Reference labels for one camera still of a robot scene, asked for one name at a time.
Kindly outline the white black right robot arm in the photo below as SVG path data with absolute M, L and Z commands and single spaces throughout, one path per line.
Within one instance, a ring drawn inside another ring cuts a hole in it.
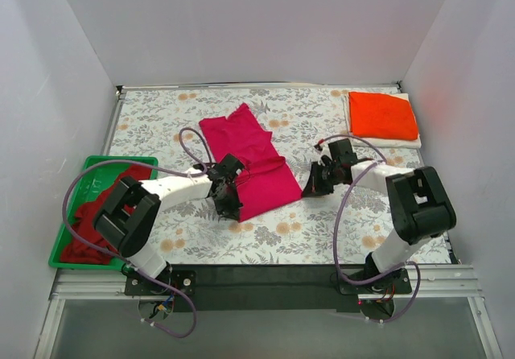
M 314 148 L 319 159 L 311 163 L 303 198 L 327 196 L 335 186 L 348 187 L 336 214 L 333 259 L 337 275 L 346 283 L 382 292 L 393 283 L 393 273 L 429 240 L 455 228 L 456 215 L 446 190 L 433 167 L 390 166 L 386 157 L 360 158 L 353 150 L 352 135 L 338 134 L 319 140 Z M 346 275 L 340 266 L 338 235 L 345 205 L 356 187 L 386 195 L 393 231 L 365 259 L 359 276 Z

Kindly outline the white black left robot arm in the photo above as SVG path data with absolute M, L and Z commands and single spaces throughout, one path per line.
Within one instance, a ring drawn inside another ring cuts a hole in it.
M 233 155 L 219 163 L 197 164 L 168 177 L 137 181 L 123 177 L 114 185 L 93 219 L 93 228 L 118 254 L 143 273 L 143 284 L 156 295 L 171 285 L 166 261 L 149 243 L 160 212 L 193 200 L 210 199 L 216 213 L 238 220 L 243 204 L 237 177 L 244 164 Z

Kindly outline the magenta pink t-shirt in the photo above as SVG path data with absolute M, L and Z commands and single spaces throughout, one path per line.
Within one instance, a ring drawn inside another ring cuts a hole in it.
M 272 133 L 262 128 L 247 104 L 227 117 L 201 120 L 200 128 L 216 161 L 232 155 L 245 167 L 237 177 L 240 222 L 301 199 L 299 183 L 273 146 Z

